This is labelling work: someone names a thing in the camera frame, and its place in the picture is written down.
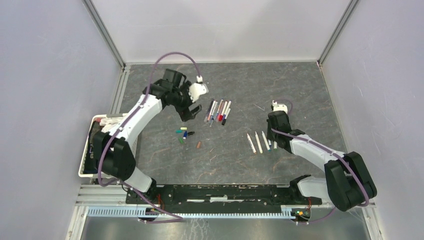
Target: metal frame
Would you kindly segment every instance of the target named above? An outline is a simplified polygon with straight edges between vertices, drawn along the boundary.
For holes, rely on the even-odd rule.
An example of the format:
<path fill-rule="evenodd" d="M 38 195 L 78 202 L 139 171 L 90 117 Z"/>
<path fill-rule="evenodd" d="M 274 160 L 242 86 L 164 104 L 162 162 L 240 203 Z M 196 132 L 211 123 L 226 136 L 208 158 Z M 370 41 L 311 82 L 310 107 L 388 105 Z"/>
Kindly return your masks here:
<path fill-rule="evenodd" d="M 87 217 L 149 217 L 148 204 L 126 204 L 127 193 L 120 185 L 81 185 L 65 240 L 80 240 Z M 306 208 L 306 205 L 281 205 L 281 213 L 275 214 L 181 214 L 183 218 L 223 219 L 289 219 L 292 209 Z M 332 204 L 313 205 L 313 209 L 333 208 Z M 383 240 L 376 216 L 376 205 L 370 202 L 362 207 L 365 223 L 371 240 Z"/>
<path fill-rule="evenodd" d="M 101 36 L 103 37 L 104 41 L 106 42 L 107 46 L 109 47 L 110 51 L 113 54 L 113 57 L 115 58 L 116 62 L 120 65 L 122 69 L 125 68 L 125 62 L 119 53 L 117 46 L 115 45 L 114 41 L 112 40 L 111 35 L 109 34 L 108 30 L 106 29 L 105 24 L 103 23 L 102 19 L 100 18 L 99 13 L 96 10 L 96 7 L 94 6 L 94 3 L 92 0 L 82 0 L 85 7 L 87 8 L 88 13 L 91 15 L 95 25 L 97 26 Z"/>
<path fill-rule="evenodd" d="M 327 45 L 325 46 L 324 50 L 321 53 L 321 56 L 318 59 L 318 64 L 322 65 L 324 61 L 326 60 L 327 56 L 329 55 L 330 50 L 333 48 L 334 44 L 336 43 L 337 39 L 339 38 L 340 33 L 345 28 L 345 25 L 349 18 L 352 15 L 352 12 L 355 10 L 358 2 L 360 0 L 350 0 L 349 4 L 347 5 L 346 10 L 344 10 L 343 15 L 341 16 L 340 20 L 338 21 L 337 26 L 335 27 L 330 39 L 327 42 Z"/>
<path fill-rule="evenodd" d="M 124 97 L 125 88 L 127 87 L 128 76 L 130 75 L 131 65 L 125 66 L 123 72 L 119 77 L 115 94 L 113 95 L 112 106 L 110 107 L 110 114 L 118 114 L 121 109 L 122 99 Z"/>

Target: white basket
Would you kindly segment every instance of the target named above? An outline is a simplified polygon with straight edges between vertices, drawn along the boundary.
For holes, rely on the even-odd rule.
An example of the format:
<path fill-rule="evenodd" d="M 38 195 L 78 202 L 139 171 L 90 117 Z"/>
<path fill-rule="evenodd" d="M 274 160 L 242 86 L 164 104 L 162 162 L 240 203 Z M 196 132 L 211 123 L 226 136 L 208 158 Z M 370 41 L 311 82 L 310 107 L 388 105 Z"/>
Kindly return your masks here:
<path fill-rule="evenodd" d="M 90 130 L 92 128 L 93 122 L 95 121 L 95 119 L 104 119 L 104 118 L 117 118 L 117 117 L 124 117 L 126 116 L 127 113 L 122 113 L 122 114 L 114 114 L 113 116 L 109 116 L 109 115 L 95 115 L 92 119 L 91 119 L 91 123 L 90 123 L 90 127 L 88 129 L 88 134 L 87 134 L 87 139 L 85 140 L 85 146 L 84 146 L 84 150 L 82 151 L 82 158 L 81 158 L 81 163 L 79 164 L 79 170 L 78 170 L 78 175 L 81 178 L 91 178 L 91 179 L 96 179 L 97 177 L 97 173 L 96 174 L 84 174 L 84 163 L 86 161 L 86 154 L 87 154 L 87 146 L 89 145 L 89 135 L 90 135 Z M 135 140 L 134 144 L 132 146 L 130 146 L 131 148 L 131 152 L 134 155 L 134 157 L 136 156 L 136 150 L 137 150 L 137 139 Z M 105 179 L 110 179 L 113 178 L 113 176 L 107 175 L 106 173 L 102 173 L 101 174 L 102 178 Z"/>

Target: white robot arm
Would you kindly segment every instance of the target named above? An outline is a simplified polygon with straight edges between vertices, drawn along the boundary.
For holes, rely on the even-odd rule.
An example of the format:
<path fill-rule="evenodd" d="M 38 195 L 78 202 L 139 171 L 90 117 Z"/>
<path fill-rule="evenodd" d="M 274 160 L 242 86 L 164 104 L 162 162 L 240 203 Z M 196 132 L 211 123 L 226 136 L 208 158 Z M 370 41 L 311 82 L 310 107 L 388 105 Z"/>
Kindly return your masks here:
<path fill-rule="evenodd" d="M 347 211 L 377 195 L 377 189 L 361 157 L 356 152 L 344 153 L 326 147 L 299 129 L 292 129 L 284 104 L 272 102 L 268 114 L 267 138 L 280 148 L 300 156 L 325 172 L 325 178 L 304 175 L 290 182 L 297 194 L 332 202 Z"/>
<path fill-rule="evenodd" d="M 162 79 L 150 86 L 149 92 L 146 90 L 147 88 L 144 89 L 138 102 L 121 122 L 109 132 L 96 133 L 93 142 L 94 158 L 97 160 L 96 165 L 98 166 L 106 143 L 114 138 L 107 149 L 101 171 L 126 182 L 143 193 L 146 193 L 156 182 L 137 168 L 130 146 L 147 123 L 166 106 L 173 105 L 183 122 L 194 119 L 196 114 L 202 110 L 202 106 L 199 105 L 193 110 L 190 110 L 189 107 L 201 95 L 209 92 L 201 78 L 198 77 L 197 82 L 191 83 L 187 81 L 185 75 L 170 69 L 166 69 Z M 145 103 L 141 104 L 146 94 L 149 96 Z"/>

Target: light gray wall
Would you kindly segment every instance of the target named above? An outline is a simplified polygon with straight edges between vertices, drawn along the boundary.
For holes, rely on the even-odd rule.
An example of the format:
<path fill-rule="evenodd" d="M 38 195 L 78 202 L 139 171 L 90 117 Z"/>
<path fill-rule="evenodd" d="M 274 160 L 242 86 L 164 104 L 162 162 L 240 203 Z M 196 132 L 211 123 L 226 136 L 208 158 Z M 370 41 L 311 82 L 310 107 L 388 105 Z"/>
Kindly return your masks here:
<path fill-rule="evenodd" d="M 424 1 L 362 0 L 323 64 L 350 151 L 375 181 L 388 240 L 424 228 Z"/>
<path fill-rule="evenodd" d="M 93 2 L 123 59 L 154 63 L 314 61 L 349 0 Z"/>
<path fill-rule="evenodd" d="M 1 1 L 0 239 L 64 239 L 120 68 L 81 0 Z"/>

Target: dark gray mat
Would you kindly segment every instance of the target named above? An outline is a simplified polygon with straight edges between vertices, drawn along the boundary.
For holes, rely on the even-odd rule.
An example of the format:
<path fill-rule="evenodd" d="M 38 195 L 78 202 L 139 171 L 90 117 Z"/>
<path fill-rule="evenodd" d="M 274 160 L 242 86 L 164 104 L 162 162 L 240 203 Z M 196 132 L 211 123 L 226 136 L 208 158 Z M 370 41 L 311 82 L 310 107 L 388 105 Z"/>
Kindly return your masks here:
<path fill-rule="evenodd" d="M 315 62 L 257 62 L 199 64 L 209 94 L 197 103 L 203 110 L 196 119 L 181 122 L 174 107 L 166 107 L 144 129 L 137 149 L 137 166 L 158 184 L 287 184 L 304 174 L 323 177 L 324 173 L 307 160 L 279 149 L 254 155 L 246 133 L 255 142 L 266 131 L 271 101 L 290 99 L 292 128 L 300 129 L 314 140 L 345 151 L 340 128 L 324 79 Z M 191 64 L 160 65 L 154 81 L 164 69 L 178 70 L 188 80 L 196 80 Z M 133 65 L 126 85 L 121 113 L 128 112 L 147 85 L 151 65 Z M 203 120 L 211 98 L 232 100 L 227 123 Z M 175 130 L 195 131 L 185 144 Z M 196 145 L 201 141 L 201 148 Z"/>

